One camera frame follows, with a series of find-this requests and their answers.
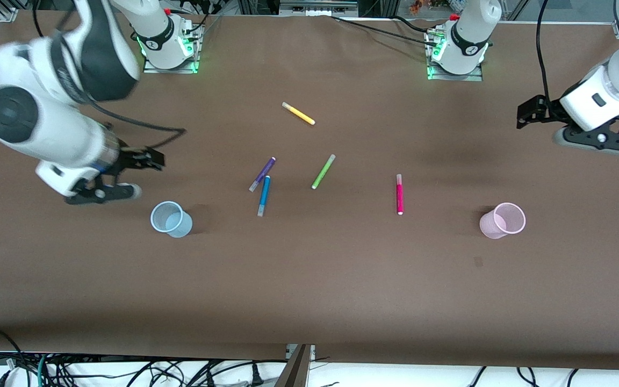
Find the pink cup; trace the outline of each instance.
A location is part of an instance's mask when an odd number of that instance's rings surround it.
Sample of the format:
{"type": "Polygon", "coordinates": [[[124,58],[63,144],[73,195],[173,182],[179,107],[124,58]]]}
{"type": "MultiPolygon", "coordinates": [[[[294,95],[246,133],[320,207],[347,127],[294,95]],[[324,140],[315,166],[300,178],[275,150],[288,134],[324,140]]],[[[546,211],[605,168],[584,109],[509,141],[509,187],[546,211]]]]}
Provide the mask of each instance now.
{"type": "Polygon", "coordinates": [[[481,232],[491,239],[503,238],[524,230],[527,223],[524,212],[513,203],[501,203],[479,220],[481,232]]]}

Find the metal frame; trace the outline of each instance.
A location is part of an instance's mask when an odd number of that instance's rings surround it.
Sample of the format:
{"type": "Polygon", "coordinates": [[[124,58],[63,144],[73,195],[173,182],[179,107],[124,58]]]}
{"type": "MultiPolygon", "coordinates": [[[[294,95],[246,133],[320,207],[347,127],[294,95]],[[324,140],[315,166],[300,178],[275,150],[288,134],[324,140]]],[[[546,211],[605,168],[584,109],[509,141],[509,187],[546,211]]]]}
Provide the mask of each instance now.
{"type": "Polygon", "coordinates": [[[0,0],[0,23],[16,20],[18,10],[27,10],[30,5],[29,0],[0,0]]]}
{"type": "Polygon", "coordinates": [[[359,17],[357,0],[280,0],[280,16],[359,17]]]}
{"type": "Polygon", "coordinates": [[[306,387],[311,360],[312,345],[298,345],[273,387],[306,387]]]}
{"type": "Polygon", "coordinates": [[[506,20],[517,20],[517,18],[520,16],[522,11],[525,9],[525,7],[529,3],[529,1],[530,0],[519,0],[519,2],[517,3],[517,7],[515,7],[513,12],[509,13],[508,17],[506,17],[506,20]]]}

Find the black cable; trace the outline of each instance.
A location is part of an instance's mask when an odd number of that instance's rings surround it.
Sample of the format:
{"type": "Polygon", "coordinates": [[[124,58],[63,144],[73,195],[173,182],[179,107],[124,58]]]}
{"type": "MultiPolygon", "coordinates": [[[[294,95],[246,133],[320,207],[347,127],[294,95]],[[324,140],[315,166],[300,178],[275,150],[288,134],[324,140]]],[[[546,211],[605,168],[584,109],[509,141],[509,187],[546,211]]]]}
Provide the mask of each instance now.
{"type": "Polygon", "coordinates": [[[27,379],[27,387],[30,387],[30,376],[27,374],[29,369],[27,368],[27,362],[25,362],[25,358],[23,356],[23,351],[20,350],[20,347],[16,344],[16,342],[13,341],[13,339],[9,335],[7,335],[4,331],[0,330],[0,336],[3,336],[3,338],[5,338],[10,343],[10,345],[13,346],[13,348],[16,350],[16,352],[18,353],[19,358],[20,358],[20,362],[21,362],[20,367],[24,368],[24,370],[25,370],[25,377],[27,379]]]}
{"type": "MultiPolygon", "coordinates": [[[[253,360],[251,362],[239,363],[239,364],[236,364],[236,365],[232,365],[231,367],[226,367],[226,368],[224,368],[222,370],[218,370],[217,372],[214,372],[211,375],[211,377],[214,377],[214,376],[216,376],[216,375],[218,375],[218,374],[220,374],[222,372],[227,372],[229,370],[233,370],[234,368],[245,367],[245,366],[249,366],[249,365],[254,364],[254,363],[258,363],[258,364],[259,363],[287,363],[287,361],[286,360],[259,360],[259,361],[253,360]]],[[[202,385],[204,382],[206,382],[206,380],[204,380],[203,382],[200,382],[199,384],[197,384],[197,387],[202,385]]]]}
{"type": "Polygon", "coordinates": [[[479,368],[479,371],[477,372],[477,376],[474,378],[474,380],[470,384],[470,387],[475,387],[477,383],[479,383],[479,378],[481,377],[481,375],[484,373],[485,370],[486,370],[486,365],[484,367],[479,368]]]}
{"type": "Polygon", "coordinates": [[[212,368],[218,366],[223,363],[223,360],[209,360],[207,364],[205,364],[202,368],[199,368],[199,371],[190,379],[190,381],[185,385],[185,387],[192,387],[192,385],[199,380],[200,377],[206,375],[207,371],[211,371],[212,368]]]}
{"type": "Polygon", "coordinates": [[[2,377],[0,377],[0,387],[5,387],[6,380],[8,379],[8,375],[10,373],[11,373],[11,370],[8,370],[7,372],[4,373],[4,375],[2,375],[2,377]]]}
{"type": "Polygon", "coordinates": [[[380,30],[378,28],[370,27],[370,26],[364,25],[364,24],[355,23],[354,21],[346,20],[346,19],[341,19],[340,17],[335,17],[335,16],[329,16],[329,17],[331,19],[336,19],[339,22],[344,22],[344,23],[347,23],[347,24],[357,25],[358,27],[366,28],[368,30],[372,30],[372,31],[376,31],[376,32],[381,32],[382,34],[391,35],[392,37],[397,37],[397,38],[401,38],[401,39],[405,39],[405,40],[413,41],[413,42],[419,42],[420,44],[423,44],[425,46],[432,46],[432,47],[436,46],[436,44],[434,42],[420,41],[419,39],[413,39],[411,37],[406,37],[405,35],[394,34],[393,32],[389,32],[389,31],[385,31],[385,30],[380,30]]]}
{"type": "Polygon", "coordinates": [[[193,27],[190,30],[186,30],[186,34],[191,33],[192,31],[195,31],[196,29],[202,27],[202,25],[204,24],[204,22],[207,20],[207,17],[209,16],[209,14],[204,15],[204,18],[202,18],[202,21],[199,22],[199,24],[197,24],[195,27],[193,27]]]}
{"type": "Polygon", "coordinates": [[[391,17],[389,17],[389,19],[393,19],[393,20],[400,20],[401,22],[405,23],[405,25],[407,25],[408,27],[412,28],[415,31],[418,32],[423,32],[423,33],[427,33],[427,29],[425,28],[419,28],[416,25],[411,24],[408,20],[406,20],[404,17],[400,17],[398,15],[393,15],[391,17]]]}
{"type": "Polygon", "coordinates": [[[35,30],[37,30],[37,35],[41,38],[45,37],[42,34],[42,30],[40,29],[40,23],[37,21],[37,7],[40,6],[40,0],[35,0],[32,2],[32,22],[35,23],[35,30]]]}
{"type": "Polygon", "coordinates": [[[571,385],[572,385],[572,378],[574,377],[574,374],[577,373],[578,370],[579,370],[579,368],[575,368],[574,370],[572,370],[570,372],[570,376],[567,377],[567,385],[566,385],[566,387],[571,387],[571,385]]]}
{"type": "Polygon", "coordinates": [[[159,131],[162,131],[162,132],[174,132],[175,133],[171,137],[168,137],[167,139],[165,139],[165,140],[163,140],[161,142],[157,142],[156,144],[151,145],[150,148],[153,148],[153,149],[157,149],[159,147],[163,147],[164,145],[169,144],[170,142],[174,141],[175,139],[178,139],[179,137],[181,137],[181,135],[184,135],[184,134],[187,133],[187,130],[185,130],[185,128],[182,128],[182,127],[167,127],[167,126],[161,126],[161,125],[154,125],[154,124],[150,124],[150,123],[145,123],[145,122],[140,121],[140,120],[135,120],[134,118],[125,117],[125,116],[122,116],[122,115],[120,115],[118,113],[110,112],[109,110],[106,110],[105,108],[101,107],[100,105],[97,105],[97,103],[91,98],[91,96],[88,95],[88,93],[86,93],[86,91],[84,91],[84,88],[83,88],[83,73],[78,68],[78,63],[76,62],[76,58],[73,55],[73,52],[71,51],[71,47],[68,46],[68,42],[63,37],[63,35],[61,35],[61,44],[64,46],[64,48],[68,52],[68,54],[69,54],[69,56],[71,58],[71,63],[73,63],[73,67],[74,67],[76,73],[78,74],[78,77],[81,80],[81,85],[80,85],[79,89],[81,90],[81,93],[84,94],[84,98],[87,100],[88,104],[91,105],[93,108],[95,108],[96,110],[98,110],[101,113],[104,113],[105,115],[108,115],[109,117],[116,118],[117,120],[121,120],[121,121],[126,122],[126,123],[131,123],[133,125],[138,125],[138,126],[141,126],[141,127],[146,127],[148,129],[159,130],[159,131]]]}
{"type": "Polygon", "coordinates": [[[257,367],[257,363],[253,363],[253,382],[251,382],[251,387],[257,387],[258,385],[264,384],[264,379],[260,376],[260,368],[257,367]]]}
{"type": "Polygon", "coordinates": [[[67,374],[67,376],[72,377],[73,379],[83,379],[83,378],[88,378],[88,377],[101,377],[102,379],[118,379],[120,377],[127,377],[135,373],[137,373],[137,371],[125,373],[123,375],[76,375],[76,374],[69,373],[67,374]]]}
{"type": "Polygon", "coordinates": [[[172,368],[174,368],[174,367],[176,367],[177,369],[179,369],[179,370],[180,370],[180,368],[178,368],[178,363],[179,363],[179,362],[170,363],[170,366],[169,366],[169,367],[167,367],[167,369],[165,369],[165,370],[162,370],[161,368],[156,368],[156,370],[158,370],[158,371],[159,371],[159,373],[157,373],[157,374],[152,374],[152,380],[150,380],[150,382],[149,382],[149,387],[153,387],[153,385],[155,385],[155,384],[157,383],[157,380],[159,380],[162,376],[165,376],[165,377],[167,377],[167,378],[169,378],[169,377],[170,377],[170,378],[172,378],[172,379],[179,380],[179,381],[180,381],[180,385],[179,385],[179,386],[180,386],[180,387],[182,387],[182,385],[184,385],[184,384],[185,384],[184,376],[182,376],[182,377],[180,377],[180,378],[179,378],[179,377],[175,377],[175,375],[174,375],[174,374],[172,374],[172,373],[170,373],[170,372],[169,372],[169,370],[170,370],[170,369],[172,369],[172,368]]]}
{"type": "Polygon", "coordinates": [[[541,68],[541,81],[543,82],[543,94],[546,96],[546,106],[548,113],[553,114],[551,97],[548,95],[548,81],[546,80],[546,66],[543,64],[543,55],[541,54],[541,20],[543,20],[543,12],[546,10],[548,0],[543,0],[541,9],[538,11],[538,19],[536,20],[536,56],[538,56],[538,66],[541,68]]]}
{"type": "Polygon", "coordinates": [[[538,387],[538,384],[536,384],[536,376],[534,375],[534,370],[532,370],[531,367],[527,367],[527,369],[529,370],[529,373],[531,374],[531,380],[527,379],[525,375],[522,374],[521,368],[517,367],[515,369],[517,370],[517,374],[520,375],[522,380],[530,384],[531,387],[538,387]]]}
{"type": "Polygon", "coordinates": [[[138,370],[138,372],[135,373],[135,375],[133,375],[133,377],[131,377],[130,381],[128,381],[128,384],[126,384],[126,387],[131,387],[131,385],[133,384],[133,382],[135,382],[136,379],[138,379],[138,377],[145,372],[146,370],[148,370],[149,368],[152,367],[152,365],[154,365],[154,362],[149,362],[147,364],[145,364],[144,367],[140,368],[140,370],[138,370]]]}

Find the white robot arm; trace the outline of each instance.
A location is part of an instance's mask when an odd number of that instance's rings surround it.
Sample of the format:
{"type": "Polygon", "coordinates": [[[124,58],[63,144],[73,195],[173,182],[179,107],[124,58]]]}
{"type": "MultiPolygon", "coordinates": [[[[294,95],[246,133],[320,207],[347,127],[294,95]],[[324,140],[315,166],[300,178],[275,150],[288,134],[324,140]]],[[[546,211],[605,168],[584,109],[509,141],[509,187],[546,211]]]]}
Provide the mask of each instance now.
{"type": "MultiPolygon", "coordinates": [[[[619,0],[614,9],[619,31],[619,0]]],[[[518,107],[518,129],[528,123],[553,121],[567,124],[553,137],[558,144],[619,155],[619,130],[610,130],[619,123],[619,49],[559,100],[535,96],[518,107]]]]}
{"type": "Polygon", "coordinates": [[[111,0],[131,23],[147,60],[159,69],[180,66],[194,55],[192,22],[165,13],[159,0],[111,0]]]}
{"type": "MultiPolygon", "coordinates": [[[[101,109],[96,101],[126,98],[139,79],[138,64],[108,0],[74,3],[76,29],[0,46],[0,142],[40,159],[38,176],[69,204],[136,198],[140,188],[118,184],[118,175],[126,168],[161,170],[164,155],[127,147],[78,104],[101,109]],[[102,175],[113,176],[113,184],[102,175]]],[[[165,17],[163,10],[150,15],[165,17]]]]}
{"type": "Polygon", "coordinates": [[[458,20],[448,20],[442,26],[444,41],[432,55],[448,73],[469,74],[484,59],[488,38],[501,20],[498,0],[469,0],[458,20]]]}

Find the purple marker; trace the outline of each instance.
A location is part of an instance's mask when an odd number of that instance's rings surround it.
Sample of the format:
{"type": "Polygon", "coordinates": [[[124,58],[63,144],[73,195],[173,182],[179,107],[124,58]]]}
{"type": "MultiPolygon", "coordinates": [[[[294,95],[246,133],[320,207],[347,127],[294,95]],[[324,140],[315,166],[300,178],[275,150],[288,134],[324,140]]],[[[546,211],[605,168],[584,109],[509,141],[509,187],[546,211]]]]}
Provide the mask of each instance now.
{"type": "Polygon", "coordinates": [[[269,171],[271,170],[271,167],[273,167],[273,164],[275,162],[276,162],[275,157],[271,157],[269,161],[267,161],[266,165],[264,165],[264,167],[262,168],[262,172],[260,172],[260,174],[257,175],[257,178],[255,179],[255,181],[253,181],[253,184],[250,186],[250,192],[255,192],[255,188],[258,185],[260,185],[260,183],[264,180],[264,177],[267,176],[267,174],[269,173],[269,171]]]}

